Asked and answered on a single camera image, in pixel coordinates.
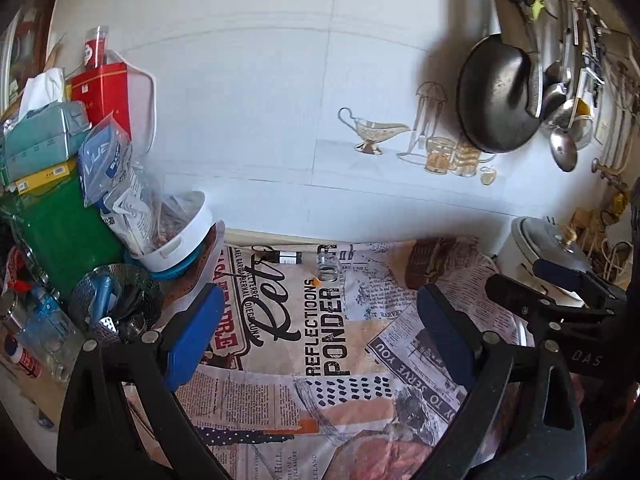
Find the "colander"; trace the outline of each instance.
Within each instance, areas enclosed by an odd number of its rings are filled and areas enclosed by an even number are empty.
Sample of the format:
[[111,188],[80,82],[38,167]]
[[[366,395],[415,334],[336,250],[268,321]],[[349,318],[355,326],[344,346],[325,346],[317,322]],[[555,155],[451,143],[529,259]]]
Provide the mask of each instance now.
[[89,305],[95,296],[94,277],[104,274],[117,280],[121,290],[124,290],[126,285],[139,287],[144,292],[144,297],[136,311],[145,317],[147,326],[153,326],[158,321],[164,301],[160,284],[153,280],[146,269],[142,267],[130,264],[111,264],[92,270],[74,287],[69,301],[68,314],[80,330],[91,335],[85,319],[89,316]]

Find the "white wall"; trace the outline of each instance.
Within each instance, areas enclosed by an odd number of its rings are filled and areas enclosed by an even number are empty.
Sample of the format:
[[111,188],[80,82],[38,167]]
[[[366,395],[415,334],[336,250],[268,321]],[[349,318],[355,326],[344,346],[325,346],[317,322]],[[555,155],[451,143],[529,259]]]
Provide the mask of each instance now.
[[62,66],[78,64],[95,25],[158,78],[150,158],[167,186],[210,190],[232,228],[353,241],[473,234],[491,250],[515,216],[567,219],[600,199],[597,143],[564,174],[536,136],[498,156],[490,187],[400,161],[409,132],[383,156],[354,151],[360,139],[338,109],[412,126],[425,80],[449,96],[438,134],[458,138],[456,80],[475,42],[498,31],[492,0],[58,0],[50,44],[65,34]]

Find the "pressure cooker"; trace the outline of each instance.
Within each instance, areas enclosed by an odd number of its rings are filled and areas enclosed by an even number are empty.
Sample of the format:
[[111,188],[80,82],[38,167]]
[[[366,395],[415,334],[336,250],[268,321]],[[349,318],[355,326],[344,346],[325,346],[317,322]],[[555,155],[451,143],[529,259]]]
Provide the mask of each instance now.
[[539,258],[569,269],[591,270],[591,261],[576,243],[576,238],[571,226],[558,226],[539,218],[516,218],[495,263],[501,273],[548,295],[557,304],[582,307],[584,302],[574,292],[533,275],[533,264]]

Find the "white bowl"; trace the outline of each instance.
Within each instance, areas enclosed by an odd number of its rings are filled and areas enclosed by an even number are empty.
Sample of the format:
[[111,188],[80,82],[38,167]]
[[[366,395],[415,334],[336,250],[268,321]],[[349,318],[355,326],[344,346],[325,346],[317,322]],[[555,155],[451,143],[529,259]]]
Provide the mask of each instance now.
[[201,191],[192,193],[199,200],[200,209],[185,228],[154,252],[137,258],[134,256],[145,269],[151,272],[162,272],[179,264],[198,247],[215,223],[213,213],[207,205],[206,195]]

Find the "tissue box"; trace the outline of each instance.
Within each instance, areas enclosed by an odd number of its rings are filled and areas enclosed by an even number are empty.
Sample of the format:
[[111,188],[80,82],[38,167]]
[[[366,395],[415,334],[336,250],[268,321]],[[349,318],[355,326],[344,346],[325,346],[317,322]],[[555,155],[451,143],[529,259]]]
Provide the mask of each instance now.
[[11,182],[74,156],[91,124],[81,102],[51,103],[29,112],[4,140]]
[[94,126],[113,112],[113,118],[131,139],[126,63],[99,66],[75,76],[71,80],[71,98],[84,103]]

